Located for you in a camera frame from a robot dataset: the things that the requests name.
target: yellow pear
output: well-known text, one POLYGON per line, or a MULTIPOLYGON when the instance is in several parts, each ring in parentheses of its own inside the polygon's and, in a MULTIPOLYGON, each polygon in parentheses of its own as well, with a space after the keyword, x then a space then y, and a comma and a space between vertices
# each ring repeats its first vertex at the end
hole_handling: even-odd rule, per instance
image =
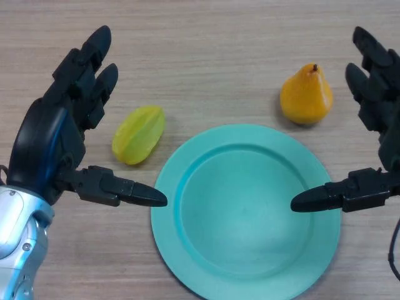
POLYGON ((317 64, 307 64, 283 84, 281 107, 283 114, 298 124, 313 124, 331 110, 333 94, 323 70, 317 64))

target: wooden table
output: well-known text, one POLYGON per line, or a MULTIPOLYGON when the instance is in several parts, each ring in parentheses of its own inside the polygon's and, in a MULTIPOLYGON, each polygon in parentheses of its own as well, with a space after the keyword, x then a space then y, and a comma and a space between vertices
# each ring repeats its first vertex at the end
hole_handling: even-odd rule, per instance
MULTIPOLYGON (((107 24, 113 41, 105 64, 118 65, 119 81, 102 123, 87 134, 82 166, 154 184, 191 136, 220 124, 257 123, 304 143, 333 180, 379 167, 378 135, 358 119, 344 69, 361 61, 351 42, 356 25, 400 51, 399 14, 396 0, 2 0, 0 162, 8 163, 27 108, 52 83, 61 59, 107 24), (324 68, 335 104, 323 122, 304 129, 283 119, 278 95, 284 80, 310 62, 324 68), (111 140, 127 114, 145 104, 164 108, 166 130, 144 164, 127 167, 111 153, 111 140)), ((386 260, 397 201, 343 214, 331 267, 300 299, 399 299, 386 260)), ((67 192, 54 208, 37 299, 196 299, 163 264, 148 208, 116 209, 67 192)))

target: teal plate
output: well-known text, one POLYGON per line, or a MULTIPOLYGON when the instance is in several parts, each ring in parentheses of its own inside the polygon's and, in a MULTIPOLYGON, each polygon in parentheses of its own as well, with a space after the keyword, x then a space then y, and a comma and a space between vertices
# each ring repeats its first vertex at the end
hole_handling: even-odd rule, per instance
POLYGON ((156 187, 151 209, 162 258, 206 299, 292 299, 328 267, 340 211, 295 213, 291 199, 330 181, 307 148, 273 129, 237 124, 184 143, 156 187))

